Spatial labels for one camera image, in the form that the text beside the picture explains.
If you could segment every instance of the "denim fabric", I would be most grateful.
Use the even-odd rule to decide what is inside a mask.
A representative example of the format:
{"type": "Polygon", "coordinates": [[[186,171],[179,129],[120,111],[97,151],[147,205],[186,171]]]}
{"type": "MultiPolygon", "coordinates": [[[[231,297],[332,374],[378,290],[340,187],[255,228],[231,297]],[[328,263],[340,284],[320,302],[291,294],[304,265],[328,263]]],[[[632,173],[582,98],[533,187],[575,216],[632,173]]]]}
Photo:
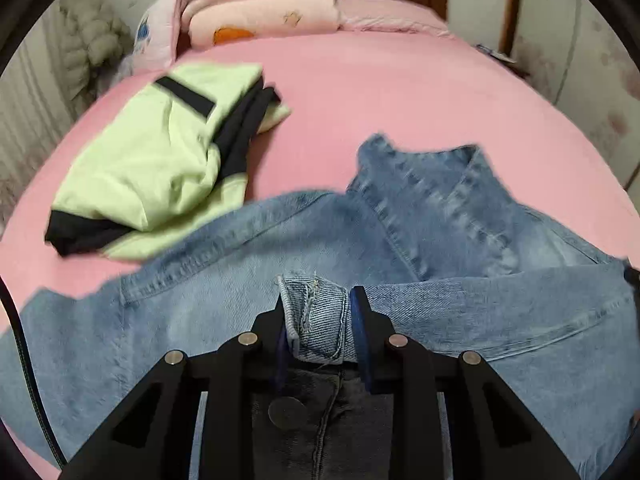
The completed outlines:
{"type": "MultiPolygon", "coordinates": [[[[374,136],[358,161],[345,194],[249,204],[86,298],[43,290],[31,299],[22,321],[67,457],[165,352],[217,349],[282,292],[293,351],[322,370],[292,377],[308,427],[280,443],[270,426],[257,431],[265,436],[254,442],[257,470],[385,478],[382,466],[365,468],[374,454],[386,463],[388,405],[364,396],[342,370],[355,359],[348,291],[364,285],[400,332],[438,351],[472,348],[491,359],[583,478],[606,468],[640,402],[623,263],[514,202],[475,146],[401,153],[374,136]]],[[[0,338],[0,362],[0,416],[51,459],[11,333],[0,338]]],[[[267,402],[256,402],[258,424],[267,402]]]]}

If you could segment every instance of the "silver rivet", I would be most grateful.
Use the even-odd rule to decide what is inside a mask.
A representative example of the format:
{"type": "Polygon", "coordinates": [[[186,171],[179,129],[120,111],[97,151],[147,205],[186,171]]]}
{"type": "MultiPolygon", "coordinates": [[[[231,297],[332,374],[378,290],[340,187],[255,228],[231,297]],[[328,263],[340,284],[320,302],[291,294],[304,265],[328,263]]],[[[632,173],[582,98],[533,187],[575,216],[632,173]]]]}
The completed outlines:
{"type": "Polygon", "coordinates": [[[306,406],[294,397],[278,397],[272,400],[268,413],[273,425],[285,431],[301,428],[308,419],[306,406]]]}
{"type": "Polygon", "coordinates": [[[258,342],[258,336],[253,332],[244,332],[238,336],[238,342],[244,346],[255,345],[258,342]]]}
{"type": "Polygon", "coordinates": [[[470,350],[462,354],[462,360],[468,365],[479,365],[482,358],[476,352],[470,350]]]}
{"type": "Polygon", "coordinates": [[[391,337],[389,337],[389,344],[391,346],[395,346],[396,348],[403,348],[407,346],[408,343],[409,340],[402,334],[393,334],[391,337]]]}
{"type": "Polygon", "coordinates": [[[177,365],[184,358],[184,354],[179,350],[171,350],[164,354],[164,362],[170,365],[177,365]]]}

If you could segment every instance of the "yellow-green garment with black trim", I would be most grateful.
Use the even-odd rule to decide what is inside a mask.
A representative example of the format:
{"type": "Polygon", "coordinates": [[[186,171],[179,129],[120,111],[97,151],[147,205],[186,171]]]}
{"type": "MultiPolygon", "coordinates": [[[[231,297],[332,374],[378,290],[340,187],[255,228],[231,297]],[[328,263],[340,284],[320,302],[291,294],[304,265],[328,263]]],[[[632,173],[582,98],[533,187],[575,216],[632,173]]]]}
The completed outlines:
{"type": "Polygon", "coordinates": [[[140,90],[74,161],[52,205],[58,253],[144,259],[239,208],[250,137],[289,109],[258,64],[184,64],[140,90]]]}

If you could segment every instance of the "pink bed sheet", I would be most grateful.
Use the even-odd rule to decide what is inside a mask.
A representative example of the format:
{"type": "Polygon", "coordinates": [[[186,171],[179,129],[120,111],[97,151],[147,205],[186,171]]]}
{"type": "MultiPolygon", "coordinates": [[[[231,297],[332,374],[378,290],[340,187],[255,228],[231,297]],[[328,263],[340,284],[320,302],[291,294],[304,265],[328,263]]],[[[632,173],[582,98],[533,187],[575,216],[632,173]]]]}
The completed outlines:
{"type": "MultiPolygon", "coordinates": [[[[245,41],[181,62],[260,62],[293,114],[252,143],[250,199],[342,191],[356,150],[385,132],[403,150],[479,143],[517,200],[607,253],[640,265],[640,217],[600,155],[564,115],[462,40],[338,32],[245,41]]],[[[43,242],[49,207],[82,146],[156,75],[129,78],[95,104],[37,174],[0,242],[0,274],[22,306],[39,287],[82,296],[136,269],[100,256],[59,258],[43,242]]],[[[8,325],[0,314],[0,330],[8,325]]],[[[46,477],[56,469],[38,462],[46,477]]]]}

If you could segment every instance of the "white curtain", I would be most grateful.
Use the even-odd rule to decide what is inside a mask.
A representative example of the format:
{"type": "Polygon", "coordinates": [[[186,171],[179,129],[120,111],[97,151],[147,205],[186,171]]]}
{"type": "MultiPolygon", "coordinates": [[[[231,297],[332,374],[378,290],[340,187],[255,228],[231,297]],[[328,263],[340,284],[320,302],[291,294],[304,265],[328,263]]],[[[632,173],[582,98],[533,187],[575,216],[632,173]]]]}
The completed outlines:
{"type": "Polygon", "coordinates": [[[63,91],[55,1],[0,76],[0,235],[20,194],[76,120],[63,91]]]}

